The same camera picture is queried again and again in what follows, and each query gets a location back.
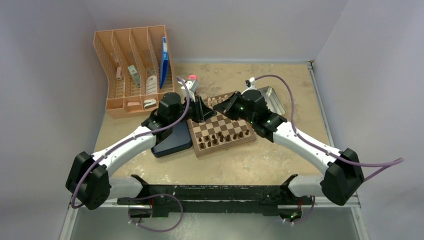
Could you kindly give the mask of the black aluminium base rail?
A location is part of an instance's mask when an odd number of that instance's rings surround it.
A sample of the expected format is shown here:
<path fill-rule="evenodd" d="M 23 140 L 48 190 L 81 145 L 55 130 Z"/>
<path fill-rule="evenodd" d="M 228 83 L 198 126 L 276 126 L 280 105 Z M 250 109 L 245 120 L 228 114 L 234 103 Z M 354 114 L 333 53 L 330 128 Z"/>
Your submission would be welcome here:
<path fill-rule="evenodd" d="M 296 197 L 288 184 L 281 185 L 165 185 L 144 184 L 133 198 L 122 197 L 118 205 L 152 206 L 153 217 L 170 213 L 261 214 L 266 217 L 300 217 L 301 206 L 311 197 Z"/>

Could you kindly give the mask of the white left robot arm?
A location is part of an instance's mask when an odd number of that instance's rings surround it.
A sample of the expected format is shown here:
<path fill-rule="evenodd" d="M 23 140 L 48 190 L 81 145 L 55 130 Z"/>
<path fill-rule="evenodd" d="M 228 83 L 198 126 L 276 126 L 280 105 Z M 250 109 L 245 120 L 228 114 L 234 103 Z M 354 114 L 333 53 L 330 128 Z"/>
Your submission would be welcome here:
<path fill-rule="evenodd" d="M 141 152 L 163 142 L 180 122 L 192 120 L 203 123 L 216 115 L 200 96 L 186 97 L 181 102 L 175 92 L 166 93 L 149 117 L 132 133 L 104 150 L 78 153 L 72 163 L 65 187 L 71 192 L 73 209 L 86 206 L 94 210 L 110 197 L 110 176 Z"/>

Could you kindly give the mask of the teal white small box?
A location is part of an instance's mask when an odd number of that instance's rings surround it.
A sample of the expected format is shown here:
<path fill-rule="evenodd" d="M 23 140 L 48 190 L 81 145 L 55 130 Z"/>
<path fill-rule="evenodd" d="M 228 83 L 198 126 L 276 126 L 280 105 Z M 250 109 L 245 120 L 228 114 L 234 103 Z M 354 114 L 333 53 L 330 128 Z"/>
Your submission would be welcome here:
<path fill-rule="evenodd" d="M 137 68 L 134 65 L 130 65 L 128 68 L 128 71 L 131 75 L 131 78 L 137 88 L 141 87 L 141 77 L 140 73 L 138 72 Z"/>

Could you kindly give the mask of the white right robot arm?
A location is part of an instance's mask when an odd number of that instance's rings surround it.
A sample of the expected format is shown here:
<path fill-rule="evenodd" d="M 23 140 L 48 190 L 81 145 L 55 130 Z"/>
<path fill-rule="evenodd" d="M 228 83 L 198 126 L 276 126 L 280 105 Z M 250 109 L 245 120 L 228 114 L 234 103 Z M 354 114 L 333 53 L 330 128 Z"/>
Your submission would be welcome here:
<path fill-rule="evenodd" d="M 339 150 L 293 129 L 291 122 L 268 108 L 259 90 L 236 91 L 213 109 L 233 121 L 247 121 L 258 136 L 290 149 L 320 171 L 316 176 L 298 175 L 281 189 L 280 196 L 288 204 L 315 195 L 343 206 L 364 182 L 354 150 Z"/>

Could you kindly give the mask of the silver metal tin tray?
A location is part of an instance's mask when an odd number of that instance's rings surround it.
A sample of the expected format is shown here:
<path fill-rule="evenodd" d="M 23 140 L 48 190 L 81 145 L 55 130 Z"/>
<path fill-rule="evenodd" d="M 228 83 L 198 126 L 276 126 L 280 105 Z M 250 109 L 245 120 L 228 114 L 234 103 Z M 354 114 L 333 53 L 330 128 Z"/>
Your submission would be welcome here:
<path fill-rule="evenodd" d="M 286 113 L 286 109 L 284 108 L 283 104 L 281 103 L 280 99 L 278 98 L 278 95 L 273 87 L 266 86 L 258 89 L 261 93 L 261 95 L 264 97 L 268 108 L 278 115 L 283 116 Z"/>

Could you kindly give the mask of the pink capped small bottle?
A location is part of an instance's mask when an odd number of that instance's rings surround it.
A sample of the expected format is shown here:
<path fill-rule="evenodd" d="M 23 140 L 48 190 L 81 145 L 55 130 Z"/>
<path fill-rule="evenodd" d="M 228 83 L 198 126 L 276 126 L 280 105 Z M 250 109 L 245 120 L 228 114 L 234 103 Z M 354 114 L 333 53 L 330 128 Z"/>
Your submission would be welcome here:
<path fill-rule="evenodd" d="M 191 74 L 191 75 L 188 76 L 188 79 L 190 81 L 197 81 L 198 80 L 198 77 L 195 74 Z"/>

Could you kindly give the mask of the dark blue tin lid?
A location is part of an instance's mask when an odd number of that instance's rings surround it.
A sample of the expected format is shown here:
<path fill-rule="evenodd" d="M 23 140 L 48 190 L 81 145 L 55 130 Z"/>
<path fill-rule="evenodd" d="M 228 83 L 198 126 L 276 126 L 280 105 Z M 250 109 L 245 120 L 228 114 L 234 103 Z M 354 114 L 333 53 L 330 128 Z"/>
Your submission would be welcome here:
<path fill-rule="evenodd" d="M 188 123 L 180 122 L 172 128 L 172 133 L 151 149 L 156 158 L 165 157 L 191 148 L 193 145 Z"/>

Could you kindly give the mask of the white clip in organizer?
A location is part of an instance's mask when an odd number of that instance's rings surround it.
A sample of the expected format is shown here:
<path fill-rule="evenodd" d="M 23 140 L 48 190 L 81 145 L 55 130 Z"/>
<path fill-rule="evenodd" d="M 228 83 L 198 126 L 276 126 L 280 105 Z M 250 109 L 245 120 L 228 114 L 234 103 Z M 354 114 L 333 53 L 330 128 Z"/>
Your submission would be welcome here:
<path fill-rule="evenodd" d="M 154 108 L 157 105 L 157 100 L 152 98 L 152 99 L 147 99 L 143 101 L 143 109 L 147 110 L 147 109 L 151 109 Z"/>

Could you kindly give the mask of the row of white chess pieces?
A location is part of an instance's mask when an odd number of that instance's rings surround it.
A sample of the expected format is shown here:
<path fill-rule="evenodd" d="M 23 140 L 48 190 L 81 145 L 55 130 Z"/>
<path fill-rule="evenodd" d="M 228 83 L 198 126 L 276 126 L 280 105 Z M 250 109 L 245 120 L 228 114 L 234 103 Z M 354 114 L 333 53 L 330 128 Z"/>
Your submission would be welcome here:
<path fill-rule="evenodd" d="M 220 104 L 226 101 L 231 96 L 231 93 L 216 95 L 216 96 L 208 96 L 203 99 L 203 102 L 210 108 L 213 106 Z"/>

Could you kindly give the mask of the pink small item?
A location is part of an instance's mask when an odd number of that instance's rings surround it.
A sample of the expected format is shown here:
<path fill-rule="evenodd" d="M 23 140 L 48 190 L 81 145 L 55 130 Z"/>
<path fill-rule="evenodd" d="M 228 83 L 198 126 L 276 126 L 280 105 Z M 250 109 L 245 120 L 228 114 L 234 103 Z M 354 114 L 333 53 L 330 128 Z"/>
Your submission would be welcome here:
<path fill-rule="evenodd" d="M 121 81 L 123 79 L 123 72 L 122 72 L 122 68 L 119 66 L 116 69 L 116 74 L 115 77 L 118 81 Z"/>

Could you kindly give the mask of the wooden chess board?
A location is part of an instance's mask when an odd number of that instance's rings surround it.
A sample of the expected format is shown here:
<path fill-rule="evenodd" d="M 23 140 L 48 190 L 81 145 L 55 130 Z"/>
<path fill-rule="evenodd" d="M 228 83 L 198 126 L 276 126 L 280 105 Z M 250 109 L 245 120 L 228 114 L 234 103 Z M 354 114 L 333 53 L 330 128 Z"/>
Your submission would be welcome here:
<path fill-rule="evenodd" d="M 197 157 L 256 140 L 250 123 L 242 119 L 231 120 L 219 112 L 205 122 L 188 120 L 187 125 Z"/>

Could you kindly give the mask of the blue folder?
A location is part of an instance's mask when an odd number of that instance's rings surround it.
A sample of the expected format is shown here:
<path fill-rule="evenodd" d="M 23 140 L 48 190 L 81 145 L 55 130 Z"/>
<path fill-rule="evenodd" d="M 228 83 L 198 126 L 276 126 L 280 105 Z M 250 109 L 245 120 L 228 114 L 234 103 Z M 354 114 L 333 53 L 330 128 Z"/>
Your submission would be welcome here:
<path fill-rule="evenodd" d="M 161 48 L 161 62 L 160 62 L 160 89 L 163 88 L 169 68 L 169 51 L 168 51 L 168 43 L 167 38 L 165 36 L 162 37 L 162 48 Z"/>

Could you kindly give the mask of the orange plastic file organizer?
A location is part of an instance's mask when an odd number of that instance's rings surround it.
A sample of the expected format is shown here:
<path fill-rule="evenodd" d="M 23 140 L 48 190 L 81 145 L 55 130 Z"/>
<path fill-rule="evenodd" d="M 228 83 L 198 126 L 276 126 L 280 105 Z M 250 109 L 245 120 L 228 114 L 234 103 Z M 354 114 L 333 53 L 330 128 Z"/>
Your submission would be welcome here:
<path fill-rule="evenodd" d="M 112 118 L 141 116 L 177 91 L 165 25 L 97 31 L 93 45 L 107 77 L 105 111 Z"/>

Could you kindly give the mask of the white striped card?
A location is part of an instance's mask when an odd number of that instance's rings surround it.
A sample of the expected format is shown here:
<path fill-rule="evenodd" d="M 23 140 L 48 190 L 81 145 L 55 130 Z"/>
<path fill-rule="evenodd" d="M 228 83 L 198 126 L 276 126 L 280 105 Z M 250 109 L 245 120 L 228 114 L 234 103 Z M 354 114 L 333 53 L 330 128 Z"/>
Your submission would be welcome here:
<path fill-rule="evenodd" d="M 152 95 L 158 93 L 158 80 L 155 75 L 151 75 L 146 80 L 145 94 Z"/>

